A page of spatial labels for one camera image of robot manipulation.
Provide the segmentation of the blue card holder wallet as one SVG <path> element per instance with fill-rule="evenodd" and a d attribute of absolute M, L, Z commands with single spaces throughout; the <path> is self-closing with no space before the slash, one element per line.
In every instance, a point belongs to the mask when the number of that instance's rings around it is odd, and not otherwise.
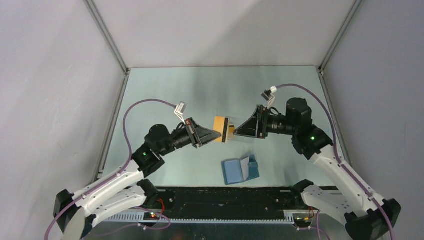
<path fill-rule="evenodd" d="M 259 164 L 254 154 L 243 158 L 227 159 L 221 162 L 226 186 L 244 183 L 260 177 Z"/>

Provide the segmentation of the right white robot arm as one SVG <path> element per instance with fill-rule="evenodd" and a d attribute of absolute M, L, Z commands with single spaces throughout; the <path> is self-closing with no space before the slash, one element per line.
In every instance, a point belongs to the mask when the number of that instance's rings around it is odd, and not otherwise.
<path fill-rule="evenodd" d="M 353 240 L 377 240 L 386 234 L 395 239 L 394 226 L 401 212 L 395 199 L 386 199 L 367 184 L 338 153 L 336 136 L 328 136 L 313 124 L 306 99 L 287 101 L 285 114 L 274 107 L 273 86 L 262 93 L 267 104 L 258 105 L 252 116 L 234 130 L 240 137 L 265 139 L 269 134 L 291 136 L 296 152 L 320 168 L 341 193 L 336 197 L 309 180 L 293 186 L 291 204 L 324 212 L 345 227 Z"/>

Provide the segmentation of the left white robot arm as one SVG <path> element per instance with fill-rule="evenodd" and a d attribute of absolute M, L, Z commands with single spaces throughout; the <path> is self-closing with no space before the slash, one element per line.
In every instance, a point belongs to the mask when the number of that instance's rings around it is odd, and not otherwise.
<path fill-rule="evenodd" d="M 169 131 L 163 124 L 153 125 L 136 151 L 129 148 L 128 159 L 116 170 L 85 188 L 69 192 L 62 190 L 56 195 L 53 221 L 44 235 L 48 239 L 54 224 L 62 232 L 70 226 L 77 213 L 84 217 L 77 239 L 87 236 L 93 228 L 107 218 L 132 208 L 153 208 L 158 202 L 158 191 L 147 179 L 160 169 L 164 156 L 191 145 L 198 149 L 222 135 L 200 126 L 192 118 L 183 118 L 184 102 L 177 105 L 162 101 L 174 109 L 180 123 Z"/>

